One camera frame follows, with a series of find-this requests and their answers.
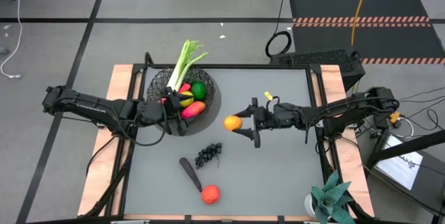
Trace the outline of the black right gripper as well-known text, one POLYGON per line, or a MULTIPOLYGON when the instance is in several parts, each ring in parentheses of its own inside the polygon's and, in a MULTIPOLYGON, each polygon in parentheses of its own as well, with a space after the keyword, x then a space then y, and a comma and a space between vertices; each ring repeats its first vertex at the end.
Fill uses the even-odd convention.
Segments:
POLYGON ((263 129, 286 129, 295 127, 296 129, 305 128, 305 119, 296 105, 289 103, 275 104, 272 111, 264 106, 258 105, 258 99, 252 98, 252 104, 245 110, 235 113, 234 116, 240 118, 250 118, 253 115, 254 130, 234 129, 232 132, 240 134, 254 141, 256 148, 261 147, 261 138, 259 132, 263 129))

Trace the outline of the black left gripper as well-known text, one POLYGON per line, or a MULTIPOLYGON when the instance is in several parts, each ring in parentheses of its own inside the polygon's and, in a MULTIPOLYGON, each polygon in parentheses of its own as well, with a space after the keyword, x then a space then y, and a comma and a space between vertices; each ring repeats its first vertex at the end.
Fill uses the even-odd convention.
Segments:
POLYGON ((160 125, 171 134, 170 123, 173 122, 176 125, 177 133, 184 136, 188 131, 190 118, 181 115, 180 101, 194 99, 192 92, 179 93, 171 88, 165 88, 162 97, 168 99, 167 104, 161 104, 159 99, 156 99, 142 101, 137 105, 137 125, 139 127, 160 125))

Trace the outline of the yellow-green apple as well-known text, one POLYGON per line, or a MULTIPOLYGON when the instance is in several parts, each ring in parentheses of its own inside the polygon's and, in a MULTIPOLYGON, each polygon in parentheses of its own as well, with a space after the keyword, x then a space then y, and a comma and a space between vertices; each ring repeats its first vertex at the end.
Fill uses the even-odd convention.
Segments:
POLYGON ((181 93, 181 95, 186 96, 186 99, 182 98, 180 100, 180 105, 182 108, 186 108, 186 107, 190 106, 195 100, 194 95, 191 91, 184 91, 181 93))

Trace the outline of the red yellow mango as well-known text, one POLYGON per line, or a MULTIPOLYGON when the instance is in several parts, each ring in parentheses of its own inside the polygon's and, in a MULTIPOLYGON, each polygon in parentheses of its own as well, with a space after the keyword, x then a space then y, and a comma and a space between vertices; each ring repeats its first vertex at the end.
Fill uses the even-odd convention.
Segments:
POLYGON ((199 114, 201 114, 206 107, 207 106, 204 102, 201 101, 193 102, 181 112, 181 117, 183 119, 194 118, 199 114))

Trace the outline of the small orange citrus fruit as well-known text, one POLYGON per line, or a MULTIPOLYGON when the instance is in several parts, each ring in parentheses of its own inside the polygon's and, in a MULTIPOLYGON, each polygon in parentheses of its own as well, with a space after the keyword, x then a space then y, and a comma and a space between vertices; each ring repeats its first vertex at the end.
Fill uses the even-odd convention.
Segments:
POLYGON ((223 124, 224 124, 224 127, 226 130, 234 131, 234 130, 241 129, 241 127, 243 126, 243 121, 238 116, 229 115, 225 118, 223 124))

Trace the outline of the green lime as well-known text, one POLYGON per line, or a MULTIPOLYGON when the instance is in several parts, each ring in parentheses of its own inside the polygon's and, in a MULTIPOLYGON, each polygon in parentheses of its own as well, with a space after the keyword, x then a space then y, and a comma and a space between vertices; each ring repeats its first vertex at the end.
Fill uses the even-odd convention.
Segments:
POLYGON ((207 89, 203 82, 196 81, 191 86, 191 92, 195 98, 195 100, 202 101, 207 96, 207 89))

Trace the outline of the white green leek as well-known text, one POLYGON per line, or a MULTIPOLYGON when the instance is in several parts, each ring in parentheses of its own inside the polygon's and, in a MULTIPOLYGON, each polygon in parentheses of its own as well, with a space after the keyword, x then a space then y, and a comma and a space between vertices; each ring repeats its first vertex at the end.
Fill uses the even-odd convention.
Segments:
POLYGON ((193 58, 193 54, 200 47, 202 47, 202 45, 200 44, 199 40, 185 41, 178 61, 166 86, 167 88, 171 88, 173 91, 178 92, 187 74, 187 71, 191 68, 191 66, 208 55, 208 52, 203 52, 198 57, 193 58))

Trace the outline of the dark grape bunch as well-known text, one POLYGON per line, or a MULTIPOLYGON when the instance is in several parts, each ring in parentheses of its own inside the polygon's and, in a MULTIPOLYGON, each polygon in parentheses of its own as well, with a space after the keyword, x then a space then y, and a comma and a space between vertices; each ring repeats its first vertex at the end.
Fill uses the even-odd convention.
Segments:
POLYGON ((205 165, 205 163, 213 159, 219 159, 222 148, 222 143, 212 143, 206 146, 204 149, 198 152, 198 156, 195 158, 195 167, 200 169, 205 165))

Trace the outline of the dark purple eggplant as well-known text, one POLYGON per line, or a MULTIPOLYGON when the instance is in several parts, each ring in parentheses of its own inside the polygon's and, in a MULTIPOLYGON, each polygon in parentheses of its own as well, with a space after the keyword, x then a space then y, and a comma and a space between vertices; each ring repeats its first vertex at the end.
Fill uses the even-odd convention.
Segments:
POLYGON ((190 177, 190 179, 194 183, 196 189, 201 193, 202 192, 202 184, 201 184, 200 180, 198 179, 198 177, 197 177, 192 165, 188 161, 188 159, 185 157, 182 157, 179 159, 179 163, 180 163, 181 167, 184 169, 184 171, 186 172, 186 174, 190 177))

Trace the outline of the large red-orange orange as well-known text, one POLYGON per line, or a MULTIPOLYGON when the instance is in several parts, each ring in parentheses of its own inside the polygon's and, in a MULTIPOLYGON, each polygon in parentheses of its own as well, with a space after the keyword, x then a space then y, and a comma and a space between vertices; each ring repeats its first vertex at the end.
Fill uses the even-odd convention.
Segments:
POLYGON ((220 199, 220 189, 216 185, 208 185, 201 192, 201 199, 207 205, 212 205, 220 199))

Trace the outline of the black perforated computer tower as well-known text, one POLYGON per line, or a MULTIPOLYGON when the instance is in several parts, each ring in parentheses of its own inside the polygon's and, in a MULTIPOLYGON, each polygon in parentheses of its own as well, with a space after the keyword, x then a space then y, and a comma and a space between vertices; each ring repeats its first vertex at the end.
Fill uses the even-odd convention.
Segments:
POLYGON ((366 73, 357 51, 345 49, 316 51, 308 53, 277 54, 270 57, 271 65, 338 65, 345 91, 352 88, 366 73))

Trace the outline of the teal potted plant white pot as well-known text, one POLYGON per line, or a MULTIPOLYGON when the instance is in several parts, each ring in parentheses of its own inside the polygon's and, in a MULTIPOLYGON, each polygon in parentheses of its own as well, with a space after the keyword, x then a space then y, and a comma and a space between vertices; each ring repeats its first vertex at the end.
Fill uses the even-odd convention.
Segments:
POLYGON ((335 170, 327 179, 323 188, 311 187, 305 197, 306 212, 320 224, 334 220, 339 224, 355 224, 354 218, 343 208, 353 199, 346 195, 350 182, 339 183, 339 173, 335 170))

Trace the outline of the white paper sheet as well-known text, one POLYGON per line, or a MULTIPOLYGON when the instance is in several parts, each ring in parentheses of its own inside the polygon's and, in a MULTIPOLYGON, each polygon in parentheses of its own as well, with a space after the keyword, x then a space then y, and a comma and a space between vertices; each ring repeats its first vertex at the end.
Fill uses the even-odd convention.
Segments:
POLYGON ((375 168, 410 191, 422 160, 423 156, 418 152, 411 152, 379 161, 375 168))

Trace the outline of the black side table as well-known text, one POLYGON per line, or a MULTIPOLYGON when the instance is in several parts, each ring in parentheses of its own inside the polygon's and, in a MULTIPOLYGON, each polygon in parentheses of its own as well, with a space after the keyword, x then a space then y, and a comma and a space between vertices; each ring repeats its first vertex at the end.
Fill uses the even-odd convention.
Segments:
POLYGON ((373 151, 364 166, 366 175, 374 175, 395 191, 408 197, 425 210, 433 214, 429 224, 440 224, 445 221, 445 161, 428 154, 429 147, 438 147, 445 144, 445 130, 421 136, 412 140, 403 141, 390 135, 387 130, 381 134, 373 151), (390 177, 375 168, 377 162, 397 157, 402 154, 418 152, 423 156, 412 189, 409 191, 390 177))

